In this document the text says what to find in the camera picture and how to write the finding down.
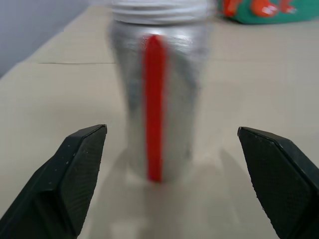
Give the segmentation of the teal dinosaur backpack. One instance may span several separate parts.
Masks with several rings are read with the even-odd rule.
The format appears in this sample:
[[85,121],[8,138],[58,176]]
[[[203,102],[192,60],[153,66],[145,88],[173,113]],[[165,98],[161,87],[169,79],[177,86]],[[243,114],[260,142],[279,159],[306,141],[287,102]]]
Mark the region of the teal dinosaur backpack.
[[217,13],[242,24],[280,24],[319,17],[319,0],[216,0]]

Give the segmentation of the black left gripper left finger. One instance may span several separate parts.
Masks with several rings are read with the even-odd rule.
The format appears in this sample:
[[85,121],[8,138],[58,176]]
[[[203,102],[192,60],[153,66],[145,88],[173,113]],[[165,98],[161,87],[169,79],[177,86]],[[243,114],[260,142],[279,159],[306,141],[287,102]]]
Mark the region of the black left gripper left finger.
[[77,239],[97,185],[107,127],[64,139],[0,219],[0,239]]

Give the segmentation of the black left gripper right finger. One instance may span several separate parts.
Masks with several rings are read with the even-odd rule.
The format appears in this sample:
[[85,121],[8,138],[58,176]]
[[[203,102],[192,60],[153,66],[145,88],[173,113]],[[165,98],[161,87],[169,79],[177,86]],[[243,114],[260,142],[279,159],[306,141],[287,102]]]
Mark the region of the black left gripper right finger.
[[319,239],[319,168],[289,139],[240,127],[252,186],[280,239]]

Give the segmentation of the silver bottle with red stripe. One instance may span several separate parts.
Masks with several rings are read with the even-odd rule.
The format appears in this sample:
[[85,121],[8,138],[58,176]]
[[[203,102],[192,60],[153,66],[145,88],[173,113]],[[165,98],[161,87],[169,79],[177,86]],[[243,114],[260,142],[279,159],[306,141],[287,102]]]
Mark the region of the silver bottle with red stripe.
[[126,105],[128,162],[140,177],[173,180],[191,162],[209,33],[206,22],[111,25]]

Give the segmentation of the white threaded jar lid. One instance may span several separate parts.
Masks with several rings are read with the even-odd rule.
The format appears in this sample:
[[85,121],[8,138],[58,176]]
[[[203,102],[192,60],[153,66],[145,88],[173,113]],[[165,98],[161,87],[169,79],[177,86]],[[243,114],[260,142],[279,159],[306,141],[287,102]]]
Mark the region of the white threaded jar lid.
[[210,0],[113,0],[113,19],[125,23],[165,25],[205,20]]

